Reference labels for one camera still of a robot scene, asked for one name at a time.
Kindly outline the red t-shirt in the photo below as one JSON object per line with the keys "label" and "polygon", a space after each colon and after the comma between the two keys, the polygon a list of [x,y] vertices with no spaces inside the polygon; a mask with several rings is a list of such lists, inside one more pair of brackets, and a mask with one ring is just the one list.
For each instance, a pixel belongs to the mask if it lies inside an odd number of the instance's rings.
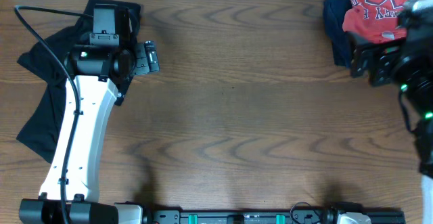
{"label": "red t-shirt", "polygon": [[352,8],[344,16],[342,29],[372,43],[385,43],[406,37],[397,26],[397,17],[410,0],[350,0]]}

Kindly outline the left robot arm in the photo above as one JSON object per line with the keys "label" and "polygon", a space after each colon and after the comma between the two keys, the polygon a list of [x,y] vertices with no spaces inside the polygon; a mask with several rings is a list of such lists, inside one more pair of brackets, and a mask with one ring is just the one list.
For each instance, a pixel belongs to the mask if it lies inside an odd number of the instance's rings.
{"label": "left robot arm", "polygon": [[99,202],[99,166],[111,110],[134,76],[158,72],[153,41],[139,43],[139,18],[130,7],[98,3],[92,30],[56,63],[66,75],[66,103],[50,170],[35,199],[23,199],[23,223],[135,223],[153,221],[132,202]]}

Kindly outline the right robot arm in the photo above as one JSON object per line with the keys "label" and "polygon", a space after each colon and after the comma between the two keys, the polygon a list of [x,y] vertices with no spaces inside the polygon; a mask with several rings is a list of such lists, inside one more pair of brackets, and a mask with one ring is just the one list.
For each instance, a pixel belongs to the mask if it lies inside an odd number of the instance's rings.
{"label": "right robot arm", "polygon": [[372,86],[394,83],[420,120],[415,137],[423,189],[423,222],[432,222],[432,0],[325,0],[325,31],[334,61]]}

